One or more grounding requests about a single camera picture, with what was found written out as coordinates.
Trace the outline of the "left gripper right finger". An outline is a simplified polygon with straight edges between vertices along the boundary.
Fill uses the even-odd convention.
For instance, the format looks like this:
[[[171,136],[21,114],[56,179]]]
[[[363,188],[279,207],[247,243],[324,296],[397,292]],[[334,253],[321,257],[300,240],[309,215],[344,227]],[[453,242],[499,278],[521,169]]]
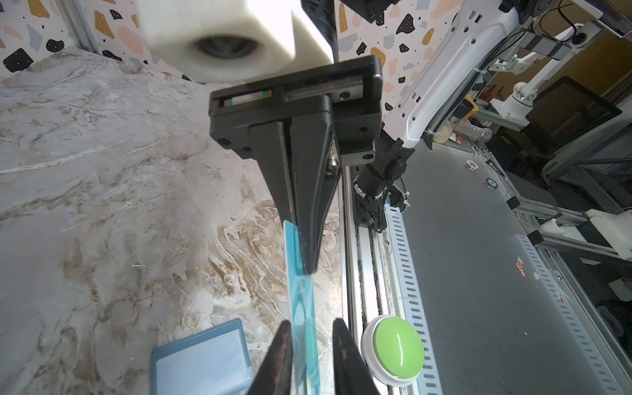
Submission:
[[[378,395],[373,377],[343,319],[332,325],[333,372],[336,395]]]

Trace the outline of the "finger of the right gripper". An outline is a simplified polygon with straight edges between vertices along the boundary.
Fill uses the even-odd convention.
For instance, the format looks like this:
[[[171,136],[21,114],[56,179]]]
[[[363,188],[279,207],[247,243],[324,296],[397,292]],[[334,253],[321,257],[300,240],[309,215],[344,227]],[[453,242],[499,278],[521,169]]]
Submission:
[[[290,140],[283,122],[250,127],[252,156],[258,162],[281,222],[296,223],[291,178]]]
[[[339,164],[329,164],[337,145],[330,97],[320,95],[308,102],[309,113],[292,119],[291,169],[303,271],[312,275],[318,271],[324,222],[341,170]]]

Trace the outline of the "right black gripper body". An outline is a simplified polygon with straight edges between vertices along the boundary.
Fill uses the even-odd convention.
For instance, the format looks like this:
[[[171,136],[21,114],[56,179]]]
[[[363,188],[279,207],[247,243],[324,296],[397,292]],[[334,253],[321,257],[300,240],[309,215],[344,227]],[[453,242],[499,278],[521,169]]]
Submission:
[[[210,136],[250,159],[250,127],[326,111],[342,164],[367,164],[375,159],[380,136],[382,89],[381,62],[375,55],[221,89],[210,95]]]

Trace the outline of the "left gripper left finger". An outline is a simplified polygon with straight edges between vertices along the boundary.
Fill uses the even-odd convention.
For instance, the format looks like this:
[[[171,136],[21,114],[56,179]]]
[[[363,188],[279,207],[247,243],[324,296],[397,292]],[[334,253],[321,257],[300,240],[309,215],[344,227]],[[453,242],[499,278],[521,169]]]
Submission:
[[[289,320],[281,322],[248,395],[289,395],[293,367],[293,338]]]

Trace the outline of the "blue leather card holder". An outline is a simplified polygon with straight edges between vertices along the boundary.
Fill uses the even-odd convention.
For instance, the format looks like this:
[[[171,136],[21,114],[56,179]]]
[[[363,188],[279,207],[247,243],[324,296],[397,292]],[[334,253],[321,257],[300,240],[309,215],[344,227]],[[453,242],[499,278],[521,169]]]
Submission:
[[[253,383],[241,319],[155,348],[151,393],[245,394]]]

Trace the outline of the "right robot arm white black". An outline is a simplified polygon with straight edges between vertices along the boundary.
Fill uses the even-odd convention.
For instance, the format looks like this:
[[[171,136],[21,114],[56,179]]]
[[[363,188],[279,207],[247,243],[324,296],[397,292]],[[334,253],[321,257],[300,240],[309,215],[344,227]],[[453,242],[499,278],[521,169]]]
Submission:
[[[450,97],[548,1],[465,1],[398,107],[383,116],[382,65],[368,55],[214,92],[210,135],[254,159],[283,222],[298,230],[301,272],[316,273],[325,218],[346,166],[360,166],[360,219],[383,229],[383,190],[406,168]]]

